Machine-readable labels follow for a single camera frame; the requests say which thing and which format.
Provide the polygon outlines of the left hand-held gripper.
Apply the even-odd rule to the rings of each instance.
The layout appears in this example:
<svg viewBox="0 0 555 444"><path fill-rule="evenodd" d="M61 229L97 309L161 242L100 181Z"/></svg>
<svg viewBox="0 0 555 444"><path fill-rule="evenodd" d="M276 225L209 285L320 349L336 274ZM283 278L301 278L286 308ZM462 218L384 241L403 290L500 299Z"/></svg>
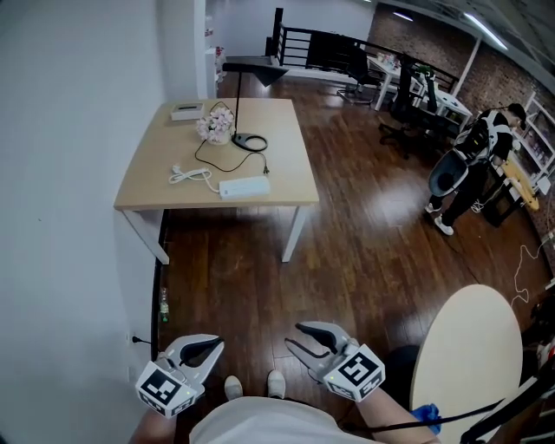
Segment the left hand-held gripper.
<svg viewBox="0 0 555 444"><path fill-rule="evenodd" d="M225 347L220 336L180 336L149 361L135 383L139 399L167 419L205 395L204 382Z"/></svg>

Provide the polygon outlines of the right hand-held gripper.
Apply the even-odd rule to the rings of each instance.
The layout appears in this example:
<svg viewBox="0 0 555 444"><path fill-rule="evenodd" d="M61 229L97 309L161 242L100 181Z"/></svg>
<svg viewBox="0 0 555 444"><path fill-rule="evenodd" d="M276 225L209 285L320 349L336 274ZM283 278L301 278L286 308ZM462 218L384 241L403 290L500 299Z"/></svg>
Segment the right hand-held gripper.
<svg viewBox="0 0 555 444"><path fill-rule="evenodd" d="M295 340L285 339L287 349L333 394L361 402L386 379L385 365L367 346L334 323L305 321L296 328L311 336L327 352L316 355ZM336 355L343 356L338 364Z"/></svg>

